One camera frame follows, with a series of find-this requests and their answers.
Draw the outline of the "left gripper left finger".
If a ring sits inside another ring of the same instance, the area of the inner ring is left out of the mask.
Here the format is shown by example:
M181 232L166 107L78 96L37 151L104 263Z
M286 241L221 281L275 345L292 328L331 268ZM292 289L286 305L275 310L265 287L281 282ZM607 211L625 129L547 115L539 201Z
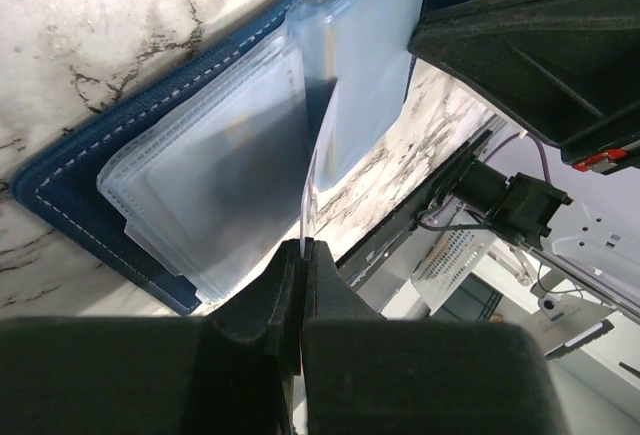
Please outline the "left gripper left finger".
M1 324L5 434L288 434L300 245L203 317Z

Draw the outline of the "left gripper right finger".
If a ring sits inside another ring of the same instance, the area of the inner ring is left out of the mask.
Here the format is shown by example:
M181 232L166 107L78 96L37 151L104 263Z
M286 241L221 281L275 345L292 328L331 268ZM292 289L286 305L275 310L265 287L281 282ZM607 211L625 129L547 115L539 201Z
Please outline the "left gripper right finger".
M522 328L388 320L341 279L331 251L309 252L302 328L312 434L564 434L544 357Z

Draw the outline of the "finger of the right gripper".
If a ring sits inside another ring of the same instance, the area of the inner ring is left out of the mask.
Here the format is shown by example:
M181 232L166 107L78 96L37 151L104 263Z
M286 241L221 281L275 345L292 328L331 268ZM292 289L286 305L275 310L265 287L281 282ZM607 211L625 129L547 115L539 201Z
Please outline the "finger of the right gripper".
M409 44L576 169L639 164L639 0L473 0Z

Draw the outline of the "blue leather card holder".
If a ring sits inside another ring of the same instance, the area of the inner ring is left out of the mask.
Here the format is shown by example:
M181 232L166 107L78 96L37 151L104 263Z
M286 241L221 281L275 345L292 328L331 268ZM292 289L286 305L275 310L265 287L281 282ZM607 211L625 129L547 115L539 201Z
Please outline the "blue leather card holder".
M329 31L409 43L420 15L467 1L274 0L36 155L12 196L181 315L223 301L310 223Z

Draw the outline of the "white credit card black stripe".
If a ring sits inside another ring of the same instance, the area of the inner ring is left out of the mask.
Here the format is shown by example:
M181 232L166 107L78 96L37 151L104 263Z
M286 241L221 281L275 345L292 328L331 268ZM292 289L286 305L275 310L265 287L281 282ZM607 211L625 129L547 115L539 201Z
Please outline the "white credit card black stripe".
M329 31L332 93L316 144L315 186L335 186L400 115L411 56L404 35Z

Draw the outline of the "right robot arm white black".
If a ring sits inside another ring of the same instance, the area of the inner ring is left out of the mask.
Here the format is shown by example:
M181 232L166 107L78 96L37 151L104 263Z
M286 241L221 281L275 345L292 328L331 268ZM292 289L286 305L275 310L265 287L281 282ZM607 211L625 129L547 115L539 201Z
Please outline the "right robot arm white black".
M639 0L472 0L426 15L410 52L553 148L576 172L639 165ZM447 168L416 222L454 197L480 228L561 267L639 283L639 232L547 179L505 176L470 151Z

